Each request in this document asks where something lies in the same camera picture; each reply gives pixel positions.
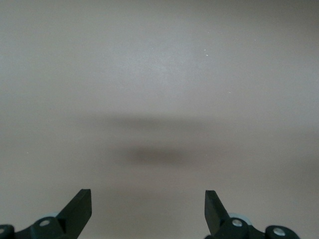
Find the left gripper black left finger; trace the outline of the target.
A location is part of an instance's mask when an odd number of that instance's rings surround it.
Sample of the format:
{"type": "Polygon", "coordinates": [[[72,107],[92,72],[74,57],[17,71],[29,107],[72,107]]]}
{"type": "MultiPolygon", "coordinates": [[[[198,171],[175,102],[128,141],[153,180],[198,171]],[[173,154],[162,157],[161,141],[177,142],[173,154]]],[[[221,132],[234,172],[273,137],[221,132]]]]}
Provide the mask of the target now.
{"type": "Polygon", "coordinates": [[[76,239],[92,216],[90,189],[81,189],[56,215],[39,219],[16,232],[13,225],[0,226],[2,239],[76,239]]]}

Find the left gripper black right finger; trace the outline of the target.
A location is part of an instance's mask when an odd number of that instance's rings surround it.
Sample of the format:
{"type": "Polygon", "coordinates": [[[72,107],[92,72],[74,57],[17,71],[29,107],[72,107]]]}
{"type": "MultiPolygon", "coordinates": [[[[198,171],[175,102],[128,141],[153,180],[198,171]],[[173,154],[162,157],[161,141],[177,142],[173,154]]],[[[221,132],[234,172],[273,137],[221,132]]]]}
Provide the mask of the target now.
{"type": "Polygon", "coordinates": [[[291,229],[271,225],[261,232],[248,219],[229,214],[214,190],[205,191],[205,220],[210,232],[207,239],[298,239],[291,229]]]}

